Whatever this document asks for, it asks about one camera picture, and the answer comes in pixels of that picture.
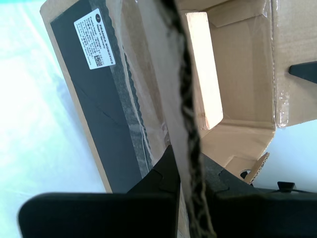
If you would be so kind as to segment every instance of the cardboard flap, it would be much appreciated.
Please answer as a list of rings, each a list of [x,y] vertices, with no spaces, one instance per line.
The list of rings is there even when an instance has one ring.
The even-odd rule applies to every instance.
[[[248,175],[244,179],[244,182],[246,182],[248,184],[252,184],[252,182],[256,179],[256,177],[258,176],[258,174],[262,170],[268,157],[269,157],[269,153],[265,153],[261,158],[259,158],[259,160],[255,163],[255,165],[252,167],[251,171],[248,173]]]
[[[202,152],[240,179],[243,171],[251,170],[245,181],[252,182],[267,159],[261,155],[273,137],[274,129],[219,124],[202,138]]]
[[[202,11],[206,8],[221,4],[228,0],[176,0],[180,11]]]
[[[209,22],[221,27],[259,15],[266,17],[265,5],[266,0],[234,0],[216,6],[207,13]]]

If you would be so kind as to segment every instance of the qr code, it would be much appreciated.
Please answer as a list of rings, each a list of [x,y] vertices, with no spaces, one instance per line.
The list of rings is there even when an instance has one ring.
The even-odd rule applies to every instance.
[[[95,57],[97,67],[103,66],[103,62],[101,61],[101,55],[94,56],[94,57]]]

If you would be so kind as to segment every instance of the brown cardboard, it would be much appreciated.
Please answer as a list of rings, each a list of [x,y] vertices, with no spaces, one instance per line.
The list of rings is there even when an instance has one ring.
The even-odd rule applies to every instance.
[[[317,61],[317,1],[273,1],[276,124],[317,119],[317,84],[288,73],[289,66]]]
[[[214,128],[223,119],[208,17],[205,12],[183,15],[192,57],[195,115],[198,127]]]
[[[221,27],[261,14],[271,20],[271,29],[268,30],[268,25],[257,24],[254,25],[253,31],[271,33],[269,38],[263,37],[263,42],[272,47],[272,64],[268,69],[271,70],[270,67],[273,67],[275,125],[285,127],[317,119],[315,93],[317,85],[288,73],[289,67],[293,64],[317,60],[316,1],[309,0],[303,3],[298,0],[178,0],[177,2],[181,11],[198,10],[208,13],[209,21],[212,22],[213,41],[216,36],[212,33],[212,27]],[[244,32],[238,32],[238,28],[235,30],[236,32],[232,33],[234,36],[242,35]],[[254,44],[259,43],[257,39],[252,41]],[[269,55],[262,47],[254,50],[254,53]]]
[[[203,152],[237,177],[248,168],[245,181],[252,182],[275,126],[317,119],[317,85],[288,73],[293,64],[317,60],[317,2],[202,2],[197,8],[209,17],[224,112],[220,125],[202,131]]]

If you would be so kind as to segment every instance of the cardboard edge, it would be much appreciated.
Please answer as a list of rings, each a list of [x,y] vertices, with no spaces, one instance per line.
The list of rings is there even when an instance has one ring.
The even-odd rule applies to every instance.
[[[67,70],[67,67],[66,67],[66,64],[63,60],[63,57],[61,55],[61,52],[60,52],[60,49],[58,47],[58,44],[57,44],[57,41],[56,41],[56,38],[54,36],[54,33],[53,33],[53,30],[52,30],[52,27],[51,27],[51,22],[57,18],[59,15],[61,15],[65,10],[67,10],[68,8],[70,8],[72,5],[74,5],[76,2],[78,2],[79,0],[68,0],[68,1],[65,1],[65,0],[47,0],[42,6],[41,6],[41,9],[40,9],[40,14],[42,16],[42,19],[43,19],[43,22],[44,22],[44,25],[45,25],[45,28],[46,28],[46,31],[49,35],[49,38],[51,40],[51,43],[52,43],[52,46],[53,46],[53,49],[54,49],[54,52],[56,54],[56,57],[57,57],[57,60],[58,60],[58,63],[59,63],[59,66],[61,68],[61,71],[63,73],[63,76],[64,76],[64,79],[65,79],[65,82],[67,84],[67,87],[68,87],[68,90],[69,90],[69,93],[70,93],[70,96],[72,98],[72,101],[74,103],[74,106],[75,106],[75,109],[77,111],[77,114],[78,114],[78,117],[81,121],[81,124],[83,126],[83,129],[84,129],[84,132],[85,132],[85,135],[86,135],[86,138],[87,138],[87,141],[88,141],[88,144],[89,144],[89,147],[90,147],[90,150],[93,154],[93,157],[95,159],[95,163],[97,165],[97,169],[99,171],[99,175],[102,179],[102,182],[104,184],[104,187],[106,189],[106,192],[107,193],[111,193],[112,192],[112,189],[110,187],[110,184],[109,184],[109,181],[108,181],[108,178],[106,176],[106,172],[104,170],[104,167],[102,165],[102,162],[101,162],[101,159],[99,157],[99,154],[98,154],[98,151],[97,151],[97,148],[95,146],[95,143],[94,143],[94,140],[93,140],[93,137],[90,133],[90,130],[89,130],[89,127],[88,127],[88,124],[87,124],[87,121],[86,121],[86,118],[84,116],[84,112],[80,106],[80,102],[79,102],[79,99],[77,97],[77,94],[76,94],[76,91],[75,91],[75,88],[74,88],[74,85],[71,81],[71,78],[70,78],[70,75],[69,75],[69,72]]]
[[[209,22],[215,27],[222,27],[252,17],[265,16],[266,1],[234,0],[215,6],[207,11]]]
[[[268,158],[269,158],[268,152],[266,152],[261,158],[259,158],[259,160],[254,164],[251,171],[248,173],[248,175],[244,179],[244,182],[248,184],[252,184],[252,182],[257,178],[257,176],[261,172]]]

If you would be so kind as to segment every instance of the cardboard box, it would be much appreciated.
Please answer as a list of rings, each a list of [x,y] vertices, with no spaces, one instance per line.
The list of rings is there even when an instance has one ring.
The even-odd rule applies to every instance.
[[[161,158],[172,133],[188,197],[181,42],[166,37],[155,2],[47,0],[41,15],[106,191],[127,192],[138,183]],[[178,231],[189,237],[183,195]]]
[[[224,119],[203,135],[203,152],[237,177],[250,170],[250,183],[267,159],[261,155],[276,126],[317,119],[317,85],[288,73],[293,64],[317,60],[317,2],[178,4],[182,13],[207,12],[210,23]]]

